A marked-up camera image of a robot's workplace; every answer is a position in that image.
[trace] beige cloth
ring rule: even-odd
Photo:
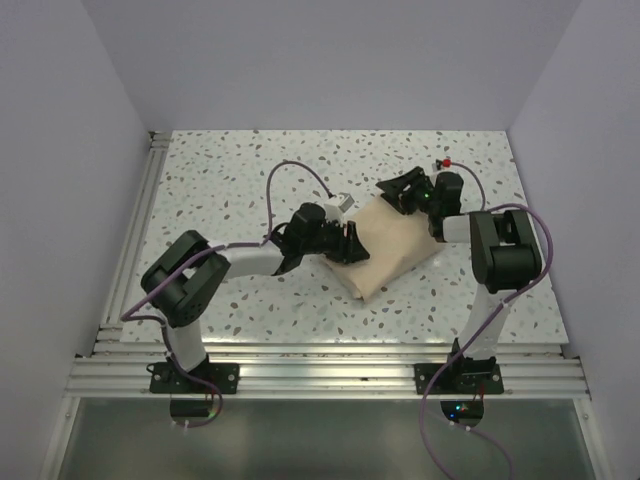
[[[352,265],[325,261],[354,298],[365,302],[394,278],[442,249],[429,234],[425,214],[401,215],[382,197],[375,197],[350,220],[356,222],[360,242],[371,258]]]

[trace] white wall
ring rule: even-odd
[[[0,478],[38,474],[146,145],[78,0],[0,0]]]
[[[509,131],[620,479],[640,477],[640,2],[583,0]]]
[[[148,129],[498,129],[579,0],[83,0]]]

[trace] speckled tabletop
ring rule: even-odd
[[[354,212],[377,195],[375,183],[450,156],[474,168],[488,205],[524,202],[504,132],[460,131],[177,131],[167,159],[127,303],[143,296],[140,276],[185,230],[211,240],[256,240],[265,233],[265,181],[283,159],[314,168],[334,192],[349,192]],[[463,211],[480,195],[465,180]],[[275,224],[322,188],[304,170],[287,167],[273,182]],[[218,289],[202,315],[208,342],[440,343],[467,321],[475,295],[469,249],[447,245],[391,282],[370,303],[354,300],[319,258],[307,257],[281,277],[235,278]],[[501,335],[504,343],[567,341],[548,279],[519,299]],[[159,342],[153,323],[127,324],[124,342]]]

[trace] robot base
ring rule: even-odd
[[[184,378],[169,360],[147,365],[151,373],[149,392],[159,394],[196,394],[208,393],[207,388],[199,383]],[[204,363],[190,372],[199,378],[206,378],[220,389],[224,395],[233,395],[238,389],[240,366],[237,363]]]
[[[456,338],[449,358],[459,350],[460,345]],[[442,363],[417,363],[413,366],[418,394],[424,393],[427,385],[442,365]],[[500,366],[496,363],[495,357],[474,360],[462,355],[442,372],[429,393],[436,395],[500,395],[504,393]]]

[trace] purple cable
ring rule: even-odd
[[[471,174],[473,179],[478,184],[478,188],[480,189],[480,196],[482,197],[482,206],[480,207],[480,210],[484,210],[484,207],[487,205],[487,196],[484,193],[484,187],[482,186],[482,183],[480,182],[480,179],[478,178],[478,175],[476,175],[476,172],[474,172],[471,168],[467,167],[466,165],[464,165],[462,163],[451,162],[451,165],[454,166],[454,167],[462,168],[463,170],[466,170],[467,172],[469,172]]]
[[[207,382],[206,380],[202,380],[202,379],[197,378],[197,377],[195,377],[193,375],[190,375],[186,370],[184,370],[182,368],[180,363],[178,363],[178,359],[176,358],[175,354],[173,353],[173,350],[171,349],[171,344],[169,342],[169,338],[168,338],[167,333],[166,333],[166,331],[167,331],[167,322],[166,322],[166,320],[164,320],[161,317],[158,317],[156,315],[134,315],[134,314],[138,310],[140,310],[143,306],[145,306],[147,303],[149,303],[151,300],[153,300],[169,283],[174,281],[178,276],[180,276],[186,269],[191,267],[191,265],[193,265],[199,259],[201,259],[203,257],[206,257],[208,255],[211,255],[212,253],[219,252],[221,250],[225,250],[227,248],[260,247],[260,246],[264,245],[267,241],[269,241],[269,238],[271,237],[271,234],[273,233],[273,219],[271,217],[271,214],[272,214],[272,208],[271,208],[271,180],[273,178],[273,174],[275,173],[275,171],[278,170],[279,168],[285,166],[285,165],[297,165],[297,166],[302,167],[305,170],[309,171],[316,178],[316,180],[320,183],[322,188],[324,188],[324,190],[327,192],[329,197],[333,196],[333,194],[329,190],[329,187],[327,187],[327,185],[322,181],[320,176],[316,172],[314,172],[310,167],[305,165],[304,163],[297,162],[297,161],[294,161],[294,160],[285,160],[283,162],[280,162],[279,164],[277,164],[275,167],[273,167],[271,169],[271,172],[269,172],[269,176],[267,178],[267,197],[266,197],[266,202],[267,202],[267,213],[269,215],[269,219],[268,219],[267,234],[265,236],[265,239],[262,242],[234,242],[234,243],[229,243],[227,245],[216,245],[215,247],[208,248],[206,250],[203,250],[202,252],[199,252],[199,253],[193,255],[192,257],[187,259],[182,265],[180,265],[180,267],[178,267],[178,269],[175,272],[173,272],[164,281],[162,281],[156,288],[154,288],[151,292],[149,292],[142,300],[140,300],[133,307],[131,307],[129,310],[127,310],[122,315],[122,317],[120,318],[120,320],[122,322],[124,322],[124,323],[138,321],[138,320],[152,320],[152,321],[158,322],[160,324],[160,327],[161,327],[161,330],[162,330],[162,339],[163,339],[164,344],[165,344],[165,346],[167,348],[167,353],[169,354],[169,357],[171,358],[171,361],[176,366],[176,368],[178,369],[180,374],[182,376],[184,376],[185,378],[191,380],[192,382],[199,383],[200,385],[204,385],[205,387],[210,388],[212,390],[212,392],[220,398],[220,403],[218,404],[218,408],[216,409],[216,412],[212,417],[208,418],[207,420],[205,420],[203,422],[191,423],[191,424],[188,425],[188,428],[203,427],[205,425],[208,425],[209,423],[211,423],[213,420],[215,420],[218,417],[218,415],[222,411],[222,404],[223,404],[222,392],[220,392],[220,389],[218,389],[218,387],[216,385],[214,385],[212,382]]]
[[[271,180],[273,179],[273,174],[276,173],[276,170],[278,170],[281,167],[284,167],[285,165],[296,165],[298,167],[304,168],[306,171],[308,171],[309,173],[311,173],[311,175],[315,177],[315,179],[322,186],[322,188],[324,188],[324,191],[327,192],[327,195],[329,195],[329,198],[333,197],[333,193],[331,193],[331,190],[329,190],[329,187],[327,187],[327,184],[324,183],[324,181],[320,178],[320,175],[314,172],[311,169],[311,167],[305,165],[302,162],[297,162],[295,160],[284,160],[280,162],[279,164],[277,164],[275,167],[271,169],[271,171],[269,172],[269,176],[267,177],[267,216],[269,218],[267,220],[268,222],[267,235],[264,237],[264,240],[262,241],[261,245],[264,245],[265,243],[267,243],[269,241],[269,238],[271,238],[271,234],[273,233],[273,216],[271,211]]]
[[[547,262],[546,262],[544,268],[542,269],[542,272],[540,272],[540,275],[538,275],[538,277],[533,282],[531,282],[530,284],[528,284],[524,288],[522,288],[522,289],[512,293],[511,295],[507,296],[503,300],[503,302],[500,303],[493,312],[491,312],[491,314],[487,317],[487,319],[480,326],[480,328],[476,331],[476,333],[474,333],[471,336],[469,341],[465,345],[463,345],[462,348],[455,355],[453,355],[449,359],[449,361],[447,361],[444,365],[442,365],[438,369],[438,371],[435,373],[435,375],[433,377],[431,377],[431,380],[427,384],[427,388],[425,389],[424,394],[422,395],[422,400],[420,401],[420,417],[419,417],[419,419],[420,419],[420,436],[422,437],[422,442],[424,443],[424,446],[427,449],[427,452],[429,452],[429,455],[431,456],[431,459],[433,460],[433,462],[442,471],[442,473],[444,473],[447,476],[447,478],[449,478],[451,480],[456,480],[455,475],[436,456],[435,452],[433,451],[433,446],[429,442],[429,439],[427,437],[427,433],[426,433],[425,428],[424,428],[424,413],[425,413],[425,408],[426,408],[426,405],[427,405],[427,396],[429,395],[429,392],[431,392],[431,389],[433,388],[433,386],[434,386],[436,380],[438,379],[438,377],[440,375],[442,375],[442,373],[447,368],[449,368],[449,366],[452,363],[454,363],[458,358],[460,358],[460,356],[462,356],[462,354],[471,346],[471,344],[480,335],[482,335],[482,332],[491,324],[491,322],[503,310],[504,304],[515,300],[517,297],[519,297],[520,295],[522,295],[525,292],[528,292],[533,287],[535,287],[538,283],[540,283],[542,281],[542,279],[549,273],[549,269],[551,268],[551,262],[553,261],[553,240],[551,238],[551,232],[549,231],[549,227],[547,227],[546,223],[544,223],[542,218],[540,218],[540,216],[537,213],[535,213],[533,210],[531,210],[529,207],[527,207],[525,205],[521,205],[519,203],[505,203],[503,205],[498,205],[496,207],[492,207],[487,211],[488,212],[495,212],[496,210],[502,210],[502,209],[505,209],[505,208],[517,208],[519,210],[523,210],[523,211],[527,212],[529,215],[531,215],[536,220],[538,225],[540,225],[540,228],[542,228],[542,231],[544,232],[544,236],[545,236],[546,241],[547,241],[547,250],[548,250],[548,252],[547,252]],[[486,439],[488,442],[490,442],[496,448],[498,448],[498,450],[500,450],[500,452],[502,452],[502,454],[504,455],[504,457],[507,460],[507,463],[509,464],[509,480],[513,480],[513,478],[514,478],[514,470],[513,470],[513,459],[511,458],[511,455],[509,455],[509,453],[504,449],[504,447],[502,445],[500,445],[498,443],[498,441],[496,441],[494,438],[492,438],[488,434],[480,432],[480,431],[477,431],[477,430],[473,430],[473,429],[471,431],[474,434]]]
[[[218,415],[222,411],[222,404],[223,404],[222,392],[212,382],[207,382],[206,380],[202,380],[202,379],[200,379],[198,377],[194,377],[193,375],[190,375],[188,372],[186,372],[180,366],[180,364],[178,363],[178,360],[176,359],[176,356],[173,353],[173,350],[171,350],[171,343],[169,343],[169,337],[167,336],[167,322],[163,318],[158,317],[157,315],[132,315],[132,316],[129,316],[127,318],[124,318],[124,316],[123,316],[121,318],[121,320],[124,323],[126,323],[126,322],[135,322],[137,320],[153,320],[154,322],[158,322],[160,324],[160,328],[162,330],[162,340],[164,341],[164,345],[167,348],[168,356],[169,356],[169,358],[171,358],[171,361],[176,366],[176,368],[178,369],[180,374],[182,376],[184,376],[185,378],[191,380],[192,382],[199,383],[199,384],[204,385],[205,387],[209,388],[213,392],[213,395],[217,395],[218,398],[220,399],[220,402],[218,403],[218,407],[216,408],[215,413],[212,416],[210,416],[209,418],[207,418],[206,420],[204,420],[202,422],[194,422],[194,423],[188,423],[188,424],[182,423],[182,424],[179,424],[179,425],[181,425],[183,427],[187,427],[187,428],[204,427],[205,425],[209,425],[216,418],[218,418]]]

